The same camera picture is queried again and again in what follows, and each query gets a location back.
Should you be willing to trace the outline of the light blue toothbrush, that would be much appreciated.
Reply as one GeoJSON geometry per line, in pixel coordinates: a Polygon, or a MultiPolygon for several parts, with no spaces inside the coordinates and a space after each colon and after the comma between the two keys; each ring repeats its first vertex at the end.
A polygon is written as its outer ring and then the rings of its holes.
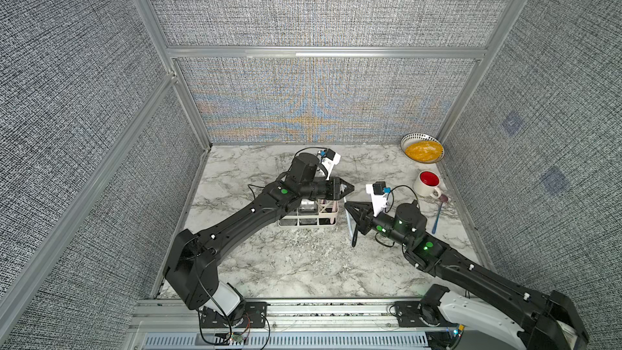
{"type": "Polygon", "coordinates": [[[354,227],[353,227],[351,215],[348,212],[348,210],[346,209],[346,204],[348,203],[348,200],[344,199],[343,202],[344,202],[343,207],[344,207],[344,213],[345,213],[345,216],[346,216],[346,222],[347,222],[347,227],[348,227],[349,238],[352,239],[354,237],[354,227]]]}

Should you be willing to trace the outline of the black toothbrush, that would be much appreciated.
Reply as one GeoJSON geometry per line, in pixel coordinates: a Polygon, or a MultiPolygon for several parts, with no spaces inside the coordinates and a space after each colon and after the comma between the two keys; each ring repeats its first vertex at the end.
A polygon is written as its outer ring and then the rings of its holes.
{"type": "Polygon", "coordinates": [[[352,232],[351,232],[351,247],[354,248],[356,247],[357,244],[357,238],[358,238],[358,228],[355,225],[352,232]]]}

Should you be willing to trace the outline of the cream toothbrush holder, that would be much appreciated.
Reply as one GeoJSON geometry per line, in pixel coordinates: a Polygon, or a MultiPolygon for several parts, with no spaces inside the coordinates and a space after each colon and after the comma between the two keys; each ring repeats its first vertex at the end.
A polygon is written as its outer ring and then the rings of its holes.
{"type": "Polygon", "coordinates": [[[277,225],[281,228],[327,228],[336,225],[340,212],[337,201],[303,199],[300,207],[289,213],[277,225]]]}

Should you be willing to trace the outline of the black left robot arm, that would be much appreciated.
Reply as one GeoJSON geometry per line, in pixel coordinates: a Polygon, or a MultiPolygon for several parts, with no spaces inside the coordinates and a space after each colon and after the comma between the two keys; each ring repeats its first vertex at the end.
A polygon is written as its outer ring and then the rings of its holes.
{"type": "Polygon", "coordinates": [[[250,236],[298,209],[306,199],[340,201],[354,191],[355,186],[343,178],[318,177],[318,170],[328,172],[316,155],[302,152],[243,209],[197,233],[188,229],[178,233],[163,274],[188,309],[199,309],[216,297],[218,266],[250,236]]]}

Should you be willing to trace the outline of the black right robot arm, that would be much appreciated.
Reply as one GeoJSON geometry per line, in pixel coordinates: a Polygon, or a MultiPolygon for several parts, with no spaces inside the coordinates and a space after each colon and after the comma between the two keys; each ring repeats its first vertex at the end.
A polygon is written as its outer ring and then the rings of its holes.
{"type": "Polygon", "coordinates": [[[468,259],[426,230],[418,204],[400,204],[395,215],[374,212],[370,202],[348,202],[355,230],[376,231],[399,244],[413,267],[457,285],[474,301],[443,285],[420,299],[415,316],[428,327],[463,325],[516,349],[585,349],[590,336],[572,300],[524,287],[468,259]]]}

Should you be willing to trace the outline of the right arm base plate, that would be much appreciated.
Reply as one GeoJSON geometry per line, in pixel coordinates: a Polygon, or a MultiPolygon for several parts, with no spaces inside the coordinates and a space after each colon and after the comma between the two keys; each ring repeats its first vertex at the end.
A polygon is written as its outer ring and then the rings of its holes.
{"type": "Polygon", "coordinates": [[[389,312],[396,317],[401,328],[458,328],[458,324],[447,321],[437,307],[427,304],[421,306],[419,301],[397,301],[389,308],[389,312]]]}

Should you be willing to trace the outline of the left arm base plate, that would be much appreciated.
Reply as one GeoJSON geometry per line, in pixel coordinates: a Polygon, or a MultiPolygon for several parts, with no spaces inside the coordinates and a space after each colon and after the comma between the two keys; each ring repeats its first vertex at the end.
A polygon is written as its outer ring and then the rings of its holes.
{"type": "Polygon", "coordinates": [[[228,320],[220,313],[204,307],[200,313],[200,324],[202,329],[226,329],[232,327],[233,330],[241,330],[249,326],[250,328],[266,328],[267,306],[265,301],[243,301],[238,308],[233,311],[228,320]]]}

